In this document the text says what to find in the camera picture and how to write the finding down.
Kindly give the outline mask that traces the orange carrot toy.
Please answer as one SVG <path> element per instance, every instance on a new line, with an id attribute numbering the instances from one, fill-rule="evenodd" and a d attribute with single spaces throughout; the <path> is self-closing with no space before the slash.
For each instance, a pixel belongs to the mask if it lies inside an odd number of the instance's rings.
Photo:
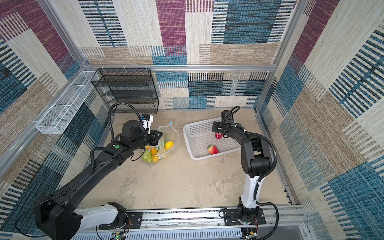
<path id="1" fill-rule="evenodd" d="M 151 155 L 156 156 L 158 154 L 158 150 L 156 148 L 151 148 Z"/>

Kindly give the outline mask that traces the white plastic basket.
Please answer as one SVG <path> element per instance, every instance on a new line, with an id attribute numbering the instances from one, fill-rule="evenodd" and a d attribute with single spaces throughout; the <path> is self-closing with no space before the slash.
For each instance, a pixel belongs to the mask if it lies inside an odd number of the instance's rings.
<path id="1" fill-rule="evenodd" d="M 212 132 L 212 127 L 214 122 L 219 121 L 221 121 L 221 118 L 214 118 L 190 123 L 183 127 L 187 150 L 193 160 L 206 160 L 234 153 L 241 149 L 240 144 L 232 138 L 216 139 L 215 133 Z M 216 146 L 219 153 L 211 155 L 208 150 L 208 145 Z"/>

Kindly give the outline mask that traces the clear zip top bag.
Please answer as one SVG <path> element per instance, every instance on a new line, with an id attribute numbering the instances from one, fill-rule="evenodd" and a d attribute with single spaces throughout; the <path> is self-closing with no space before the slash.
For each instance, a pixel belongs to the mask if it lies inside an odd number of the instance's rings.
<path id="1" fill-rule="evenodd" d="M 163 132 L 163 136 L 160 138 L 159 144 L 156 146 L 146 146 L 145 151 L 151 151 L 151 148 L 156 148 L 158 150 L 158 154 L 156 156 L 159 157 L 159 161 L 160 161 L 160 160 L 163 160 L 163 159 L 169 157 L 171 155 L 171 152 L 176 149 L 176 147 L 179 145 L 179 142 L 180 142 L 180 135 L 176 131 L 172 121 L 170 121 L 170 123 L 166 126 L 158 127 L 158 131 Z M 169 150 L 166 150 L 165 149 L 165 143 L 168 141 L 174 142 L 174 145 Z M 146 163 L 146 164 L 154 165 L 156 163 L 151 162 L 151 163 Z"/>

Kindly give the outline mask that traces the aluminium rail frame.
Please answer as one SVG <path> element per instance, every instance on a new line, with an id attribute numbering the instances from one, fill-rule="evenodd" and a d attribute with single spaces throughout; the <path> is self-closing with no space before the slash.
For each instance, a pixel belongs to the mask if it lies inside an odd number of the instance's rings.
<path id="1" fill-rule="evenodd" d="M 128 223 L 90 226 L 73 240 L 314 240 L 300 206 L 261 207 L 248 225 L 239 221 L 234 207 L 128 211 Z"/>

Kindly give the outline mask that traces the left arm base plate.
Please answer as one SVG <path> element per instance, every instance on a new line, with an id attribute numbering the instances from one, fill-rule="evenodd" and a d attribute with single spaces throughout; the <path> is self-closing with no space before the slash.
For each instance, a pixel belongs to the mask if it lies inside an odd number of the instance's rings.
<path id="1" fill-rule="evenodd" d="M 142 223 L 142 212 L 126 212 L 118 214 L 116 219 L 110 224 L 99 225 L 99 230 L 128 230 L 139 229 Z"/>

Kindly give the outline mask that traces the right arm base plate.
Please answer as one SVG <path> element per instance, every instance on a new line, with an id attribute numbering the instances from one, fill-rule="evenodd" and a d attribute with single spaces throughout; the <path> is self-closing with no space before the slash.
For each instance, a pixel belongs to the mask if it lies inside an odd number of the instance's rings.
<path id="1" fill-rule="evenodd" d="M 219 210 L 219 217 L 224 219 L 225 226 L 265 225 L 266 219 L 263 209 L 228 209 Z"/>

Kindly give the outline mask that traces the green apple toy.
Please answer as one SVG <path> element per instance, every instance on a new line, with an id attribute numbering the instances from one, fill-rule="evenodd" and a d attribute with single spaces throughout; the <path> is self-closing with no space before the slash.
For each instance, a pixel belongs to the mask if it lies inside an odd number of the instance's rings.
<path id="1" fill-rule="evenodd" d="M 141 159 L 146 163 L 151 163 L 153 161 L 151 151 L 145 151 Z"/>

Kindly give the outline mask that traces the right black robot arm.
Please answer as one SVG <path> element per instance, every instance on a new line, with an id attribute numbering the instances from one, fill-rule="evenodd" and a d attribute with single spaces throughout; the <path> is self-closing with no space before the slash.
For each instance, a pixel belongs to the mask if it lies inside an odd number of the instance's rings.
<path id="1" fill-rule="evenodd" d="M 278 157 L 275 146 L 265 136 L 247 131 L 236 123 L 234 114 L 239 106 L 221 112 L 221 120 L 213 123 L 212 132 L 222 134 L 225 138 L 235 140 L 241 146 L 241 165 L 246 174 L 243 194 L 237 206 L 239 223 L 254 223 L 261 214 L 260 191 L 264 178 L 272 173 L 277 165 Z"/>

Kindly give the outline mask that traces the red strawberry toy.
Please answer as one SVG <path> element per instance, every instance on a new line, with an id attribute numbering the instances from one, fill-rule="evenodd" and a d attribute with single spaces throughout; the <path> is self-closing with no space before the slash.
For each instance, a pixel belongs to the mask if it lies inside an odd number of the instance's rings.
<path id="1" fill-rule="evenodd" d="M 222 137 L 223 137 L 223 134 L 221 134 L 221 133 L 215 133 L 215 138 L 216 138 L 217 140 L 221 139 Z"/>

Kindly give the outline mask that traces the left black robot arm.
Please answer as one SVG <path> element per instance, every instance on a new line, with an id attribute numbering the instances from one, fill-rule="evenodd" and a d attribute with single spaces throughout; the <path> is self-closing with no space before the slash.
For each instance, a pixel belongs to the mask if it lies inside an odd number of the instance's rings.
<path id="1" fill-rule="evenodd" d="M 127 158 L 132 158 L 136 150 L 144 150 L 159 142 L 162 132 L 151 130 L 145 116 L 131 104 L 124 103 L 133 110 L 138 120 L 129 120 L 123 125 L 123 131 L 115 135 L 111 131 L 111 142 L 105 147 L 95 147 L 90 151 L 91 163 L 66 185 L 50 196 L 41 195 L 34 205 L 24 211 L 14 223 L 15 229 L 21 233 L 18 224 L 22 217 L 30 211 L 34 212 L 37 228 L 43 237 L 52 240 L 69 240 L 84 224 L 86 217 L 75 212 L 79 203 L 109 173 L 121 166 Z"/>

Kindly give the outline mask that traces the small yellow fruit toy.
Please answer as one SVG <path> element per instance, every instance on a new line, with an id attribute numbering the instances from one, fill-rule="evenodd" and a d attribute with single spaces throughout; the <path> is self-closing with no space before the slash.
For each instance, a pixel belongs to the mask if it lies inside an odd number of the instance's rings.
<path id="1" fill-rule="evenodd" d="M 157 163 L 159 161 L 159 157 L 158 156 L 152 156 L 152 162 L 153 163 Z"/>

